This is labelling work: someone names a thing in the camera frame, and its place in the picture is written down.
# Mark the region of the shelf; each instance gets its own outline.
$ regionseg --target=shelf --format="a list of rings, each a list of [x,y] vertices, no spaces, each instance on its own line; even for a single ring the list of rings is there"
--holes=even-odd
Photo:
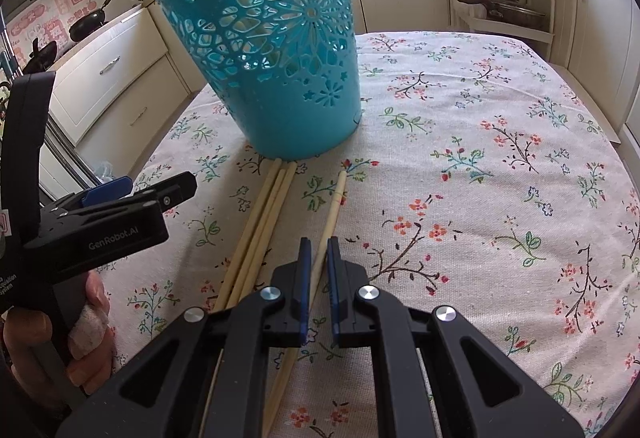
[[[494,22],[492,20],[481,20],[472,18],[465,14],[458,16],[474,30],[480,32],[492,32],[493,34],[502,34],[504,36],[513,36],[515,38],[524,38],[525,40],[541,41],[542,43],[551,44],[554,35],[543,30],[534,30],[533,28],[519,27],[518,25],[505,24],[503,22]]]

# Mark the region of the utensil holder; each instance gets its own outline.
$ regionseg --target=utensil holder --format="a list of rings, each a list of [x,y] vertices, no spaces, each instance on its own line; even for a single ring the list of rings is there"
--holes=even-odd
[[[350,0],[156,1],[261,155],[319,155],[358,126]]]

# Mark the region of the pot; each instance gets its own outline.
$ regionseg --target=pot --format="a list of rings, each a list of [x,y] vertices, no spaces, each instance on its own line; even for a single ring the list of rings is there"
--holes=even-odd
[[[109,3],[111,3],[111,0],[105,0],[97,11],[90,12],[71,25],[71,28],[69,28],[69,36],[71,37],[71,40],[79,43],[79,41],[84,40],[84,38],[89,36],[92,32],[95,32],[104,25],[106,18],[104,8],[109,5]]]
[[[527,9],[517,0],[458,0],[467,5],[482,5],[486,9],[487,18],[498,22],[518,25],[519,27],[542,30],[546,14]]]
[[[43,49],[38,49],[38,38],[33,40],[33,52],[30,53],[31,59],[22,69],[22,73],[39,73],[46,72],[53,65],[58,55],[58,45],[55,41],[47,43]]]

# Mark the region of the silver bolt head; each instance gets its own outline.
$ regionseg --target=silver bolt head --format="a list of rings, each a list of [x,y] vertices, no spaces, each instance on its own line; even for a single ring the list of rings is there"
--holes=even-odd
[[[449,322],[456,318],[456,311],[450,306],[438,306],[436,317],[441,321]]]
[[[188,323],[198,323],[204,319],[204,310],[198,306],[191,307],[184,312],[184,320]]]
[[[365,285],[364,287],[360,287],[358,295],[365,301],[372,301],[372,299],[375,299],[380,295],[380,290],[373,285]]]
[[[264,287],[260,290],[260,297],[265,301],[275,301],[281,295],[282,292],[280,291],[280,288],[277,287]]]

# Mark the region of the blue gripper pad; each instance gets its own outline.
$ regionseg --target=blue gripper pad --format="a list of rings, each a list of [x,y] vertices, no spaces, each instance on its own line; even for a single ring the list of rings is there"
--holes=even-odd
[[[133,180],[128,176],[99,185],[87,191],[82,207],[91,207],[125,197],[133,190]]]

